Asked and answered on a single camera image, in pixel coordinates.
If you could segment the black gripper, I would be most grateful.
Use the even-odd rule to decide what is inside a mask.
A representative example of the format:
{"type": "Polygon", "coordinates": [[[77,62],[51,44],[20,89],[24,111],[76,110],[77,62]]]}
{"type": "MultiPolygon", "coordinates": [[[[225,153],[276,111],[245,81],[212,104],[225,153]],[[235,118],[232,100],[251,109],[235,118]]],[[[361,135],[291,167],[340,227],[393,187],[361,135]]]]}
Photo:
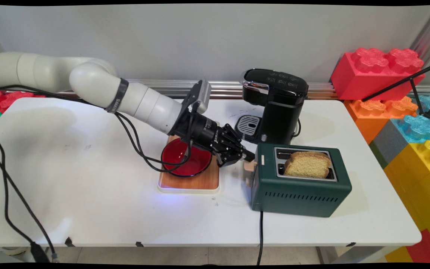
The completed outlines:
{"type": "Polygon", "coordinates": [[[230,166],[244,159],[252,162],[255,154],[247,150],[230,124],[219,126],[216,121],[188,109],[176,119],[169,136],[179,136],[197,148],[216,154],[218,167],[230,166]]]}

